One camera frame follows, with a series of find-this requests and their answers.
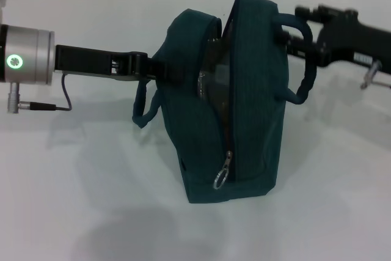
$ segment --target green led ring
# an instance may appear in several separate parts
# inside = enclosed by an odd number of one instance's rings
[[[23,59],[22,57],[20,57],[19,55],[16,55],[16,54],[11,54],[8,58],[7,58],[7,65],[14,69],[14,70],[17,70],[18,68],[21,68],[22,65],[23,65]]]

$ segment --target black cable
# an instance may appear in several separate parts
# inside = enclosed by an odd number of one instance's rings
[[[67,99],[67,102],[68,102],[68,108],[65,108],[65,107],[56,107],[56,110],[61,110],[61,111],[71,111],[71,110],[72,110],[72,103],[71,103],[71,100],[70,100],[70,98],[69,98],[67,89],[65,88],[65,76],[66,76],[66,75],[67,75],[66,73],[63,73],[63,74],[62,74],[62,77],[61,77],[61,86],[62,86],[62,91],[64,92],[64,95],[65,95],[65,99]]]

